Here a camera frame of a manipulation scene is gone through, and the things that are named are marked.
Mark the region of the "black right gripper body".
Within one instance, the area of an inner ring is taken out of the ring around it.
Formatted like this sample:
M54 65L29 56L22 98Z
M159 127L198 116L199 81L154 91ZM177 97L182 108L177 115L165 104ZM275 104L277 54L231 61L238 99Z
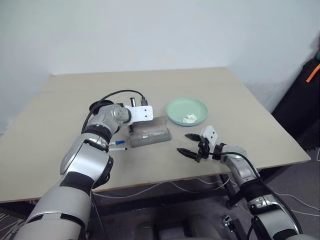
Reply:
M211 155L209 141L205 138L198 143L198 152L195 161L199 163L202 159L207 160L209 155Z

